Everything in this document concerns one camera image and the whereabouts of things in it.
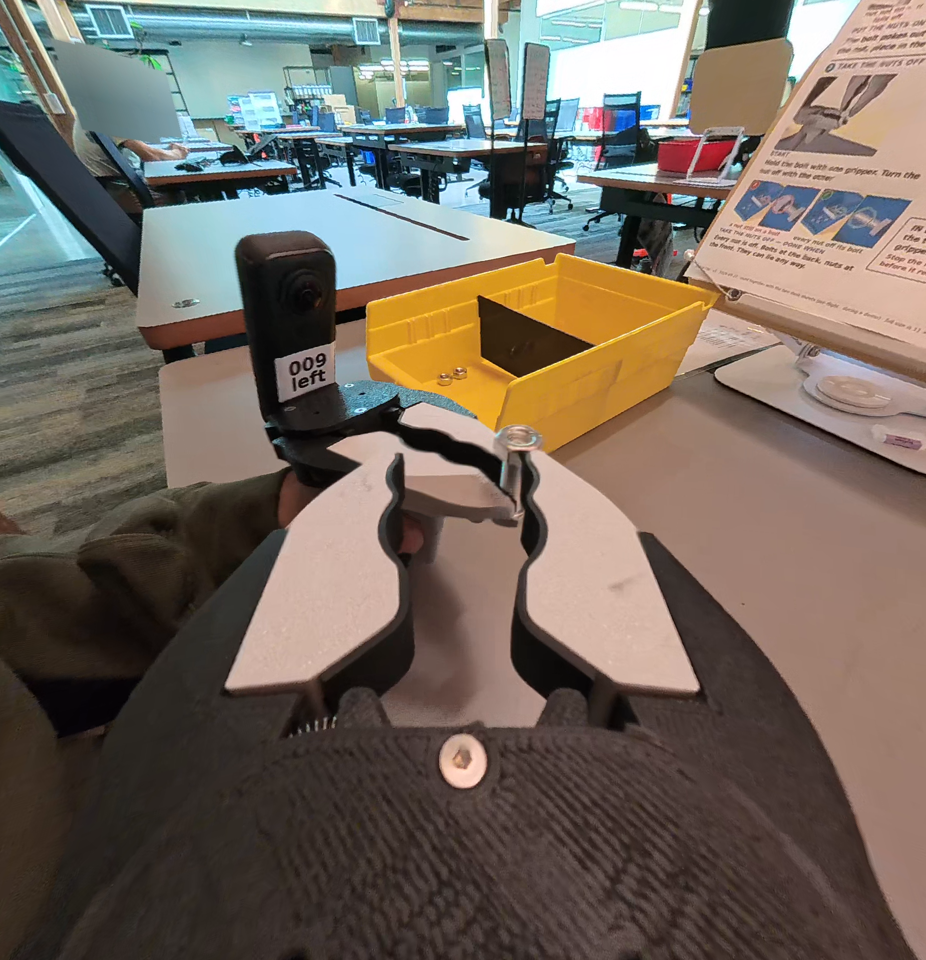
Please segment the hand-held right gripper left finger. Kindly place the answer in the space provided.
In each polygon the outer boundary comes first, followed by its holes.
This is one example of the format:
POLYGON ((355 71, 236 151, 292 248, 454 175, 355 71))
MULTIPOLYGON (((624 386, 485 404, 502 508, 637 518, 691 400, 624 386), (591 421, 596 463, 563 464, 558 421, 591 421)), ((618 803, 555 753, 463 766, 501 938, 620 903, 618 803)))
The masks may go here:
POLYGON ((291 522, 229 669, 229 694, 315 690, 408 612, 404 458, 373 457, 291 522))

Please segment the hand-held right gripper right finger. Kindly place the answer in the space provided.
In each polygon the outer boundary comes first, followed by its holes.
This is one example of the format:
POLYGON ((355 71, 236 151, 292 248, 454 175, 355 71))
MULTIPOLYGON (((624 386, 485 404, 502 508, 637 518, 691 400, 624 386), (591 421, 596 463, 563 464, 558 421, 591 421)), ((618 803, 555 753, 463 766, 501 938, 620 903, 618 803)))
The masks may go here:
POLYGON ((691 664, 633 522, 541 451, 524 456, 516 627, 520 666, 542 691, 603 682, 638 694, 698 694, 691 664))

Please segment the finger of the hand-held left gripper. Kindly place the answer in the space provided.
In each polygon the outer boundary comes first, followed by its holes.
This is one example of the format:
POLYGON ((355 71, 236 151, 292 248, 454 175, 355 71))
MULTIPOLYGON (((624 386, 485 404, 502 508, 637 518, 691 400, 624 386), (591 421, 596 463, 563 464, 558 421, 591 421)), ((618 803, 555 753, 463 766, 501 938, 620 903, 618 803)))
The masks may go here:
POLYGON ((412 405, 397 413, 397 437, 410 450, 434 454, 491 482, 501 479, 503 464, 493 435, 469 415, 441 406, 412 405))
POLYGON ((436 452, 415 450, 395 435, 342 438, 329 450, 360 465, 402 456, 402 509, 421 523, 423 546, 418 558, 423 564, 430 565, 436 559, 448 519, 493 522, 504 527, 516 527, 521 520, 514 501, 478 468, 450 462, 436 452))

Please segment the silver bolt with nut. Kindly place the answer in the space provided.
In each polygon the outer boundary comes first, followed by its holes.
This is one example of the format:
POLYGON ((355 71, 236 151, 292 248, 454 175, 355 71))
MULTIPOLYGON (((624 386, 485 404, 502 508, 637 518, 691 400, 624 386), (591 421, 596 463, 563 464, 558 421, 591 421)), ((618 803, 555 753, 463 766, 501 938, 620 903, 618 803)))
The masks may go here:
POLYGON ((498 485, 511 502, 510 524, 515 524, 524 515, 523 474, 529 454, 543 447, 541 433, 527 424, 509 424, 494 436, 493 450, 501 463, 498 485))

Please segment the yellow plastic bin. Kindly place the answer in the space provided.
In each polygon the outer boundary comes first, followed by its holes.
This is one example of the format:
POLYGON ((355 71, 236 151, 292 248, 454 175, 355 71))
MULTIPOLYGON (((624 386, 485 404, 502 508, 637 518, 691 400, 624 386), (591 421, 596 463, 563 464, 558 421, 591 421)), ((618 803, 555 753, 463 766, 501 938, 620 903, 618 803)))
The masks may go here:
POLYGON ((375 380, 446 397, 497 431, 528 425, 551 452, 668 388, 717 294, 560 253, 389 296, 366 309, 375 380), (522 378, 480 355, 477 297, 592 349, 522 378), (465 380, 440 387, 455 367, 465 380))

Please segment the person's left forearm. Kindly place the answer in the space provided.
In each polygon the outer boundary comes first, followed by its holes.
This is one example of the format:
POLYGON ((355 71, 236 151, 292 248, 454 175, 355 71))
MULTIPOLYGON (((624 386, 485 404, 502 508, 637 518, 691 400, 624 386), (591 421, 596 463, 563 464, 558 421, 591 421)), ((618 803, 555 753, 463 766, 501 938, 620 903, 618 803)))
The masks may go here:
POLYGON ((284 470, 134 499, 80 535, 0 534, 0 675, 129 681, 277 526, 284 470))

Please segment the person's left hand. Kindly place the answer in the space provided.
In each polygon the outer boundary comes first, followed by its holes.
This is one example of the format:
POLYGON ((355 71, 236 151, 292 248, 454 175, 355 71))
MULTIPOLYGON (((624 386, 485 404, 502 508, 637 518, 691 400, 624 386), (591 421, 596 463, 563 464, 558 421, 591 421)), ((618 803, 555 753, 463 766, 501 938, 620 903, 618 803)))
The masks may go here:
MULTIPOLYGON (((277 497, 277 526, 280 529, 286 529, 320 492, 311 486, 304 486, 290 468, 283 473, 277 497)), ((402 540, 397 554, 414 556, 425 546, 423 524, 406 512, 401 515, 401 522, 402 540)))

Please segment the black bin divider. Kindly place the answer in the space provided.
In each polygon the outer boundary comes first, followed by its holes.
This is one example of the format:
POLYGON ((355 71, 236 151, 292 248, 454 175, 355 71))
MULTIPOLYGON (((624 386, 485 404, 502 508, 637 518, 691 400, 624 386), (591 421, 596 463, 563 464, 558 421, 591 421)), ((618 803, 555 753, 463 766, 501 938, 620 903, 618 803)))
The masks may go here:
POLYGON ((593 344, 477 297, 481 358, 513 378, 524 378, 592 349, 593 344))

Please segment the black panel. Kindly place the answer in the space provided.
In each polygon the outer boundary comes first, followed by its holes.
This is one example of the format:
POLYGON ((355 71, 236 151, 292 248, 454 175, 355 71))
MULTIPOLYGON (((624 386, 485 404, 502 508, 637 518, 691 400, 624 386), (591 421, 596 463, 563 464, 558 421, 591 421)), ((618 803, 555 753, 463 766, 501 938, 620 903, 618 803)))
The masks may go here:
POLYGON ((0 101, 0 149, 137 295, 141 225, 90 174, 38 106, 0 101))

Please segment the white paper sheet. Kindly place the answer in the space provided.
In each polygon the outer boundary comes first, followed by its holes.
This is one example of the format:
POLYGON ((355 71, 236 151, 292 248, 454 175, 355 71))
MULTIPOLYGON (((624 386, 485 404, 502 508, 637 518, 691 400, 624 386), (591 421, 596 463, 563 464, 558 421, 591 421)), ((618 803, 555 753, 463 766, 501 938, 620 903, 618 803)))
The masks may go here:
POLYGON ((758 324, 712 308, 686 351, 676 376, 731 362, 743 354, 758 352, 779 343, 777 336, 758 324))

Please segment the black office chair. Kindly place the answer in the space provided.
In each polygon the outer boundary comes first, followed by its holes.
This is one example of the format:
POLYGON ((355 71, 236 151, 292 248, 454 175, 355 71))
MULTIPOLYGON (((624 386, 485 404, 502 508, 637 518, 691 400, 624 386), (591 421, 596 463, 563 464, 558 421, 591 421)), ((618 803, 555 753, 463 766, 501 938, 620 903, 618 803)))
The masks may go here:
POLYGON ((592 172, 649 162, 650 147, 641 127, 641 92, 606 93, 592 172))
POLYGON ((505 150, 501 159, 492 159, 491 150, 474 159, 486 170, 477 190, 489 202, 491 218, 521 222, 526 208, 534 204, 545 204, 548 213, 557 202, 566 203, 568 211, 574 209, 569 194, 556 190, 559 174, 571 166, 564 160, 563 106, 561 99, 547 101, 542 119, 521 121, 516 135, 502 143, 514 150, 505 150))

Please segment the wooden top table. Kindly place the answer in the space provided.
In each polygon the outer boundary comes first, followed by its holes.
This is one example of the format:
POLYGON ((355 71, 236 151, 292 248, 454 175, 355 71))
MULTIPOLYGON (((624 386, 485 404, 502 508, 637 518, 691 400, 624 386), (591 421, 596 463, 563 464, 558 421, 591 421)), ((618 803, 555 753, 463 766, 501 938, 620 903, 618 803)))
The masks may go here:
POLYGON ((579 173, 576 182, 599 188, 599 210, 621 218, 614 263, 630 268, 640 226, 660 221, 706 231, 731 196, 740 173, 737 165, 728 178, 718 178, 715 172, 685 175, 662 172, 656 164, 637 164, 579 173))

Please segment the tan sheet holder board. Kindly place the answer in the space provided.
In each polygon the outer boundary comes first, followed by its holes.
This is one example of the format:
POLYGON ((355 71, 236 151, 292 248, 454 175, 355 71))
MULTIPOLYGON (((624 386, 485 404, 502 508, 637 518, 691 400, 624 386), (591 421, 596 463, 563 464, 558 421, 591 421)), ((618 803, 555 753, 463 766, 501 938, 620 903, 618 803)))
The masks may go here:
POLYGON ((743 294, 717 285, 696 265, 685 264, 686 281, 718 295, 715 307, 739 320, 854 358, 926 387, 926 346, 743 294))

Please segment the clear acrylic stand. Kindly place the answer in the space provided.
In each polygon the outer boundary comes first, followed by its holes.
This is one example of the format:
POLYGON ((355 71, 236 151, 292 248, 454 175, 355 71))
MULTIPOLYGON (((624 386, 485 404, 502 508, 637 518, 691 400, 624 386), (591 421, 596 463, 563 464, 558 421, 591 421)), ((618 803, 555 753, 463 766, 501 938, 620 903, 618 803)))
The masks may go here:
POLYGON ((707 127, 697 142, 685 180, 700 185, 726 184, 744 138, 744 126, 707 127))

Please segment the tan board on post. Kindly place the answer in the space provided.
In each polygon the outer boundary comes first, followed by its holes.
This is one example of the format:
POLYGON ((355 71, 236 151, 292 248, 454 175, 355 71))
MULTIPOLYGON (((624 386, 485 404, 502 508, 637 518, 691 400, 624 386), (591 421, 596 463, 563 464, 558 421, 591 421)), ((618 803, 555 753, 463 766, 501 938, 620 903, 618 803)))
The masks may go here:
POLYGON ((779 114, 792 59, 785 37, 704 51, 689 101, 692 133, 742 128, 748 137, 765 135, 779 114))

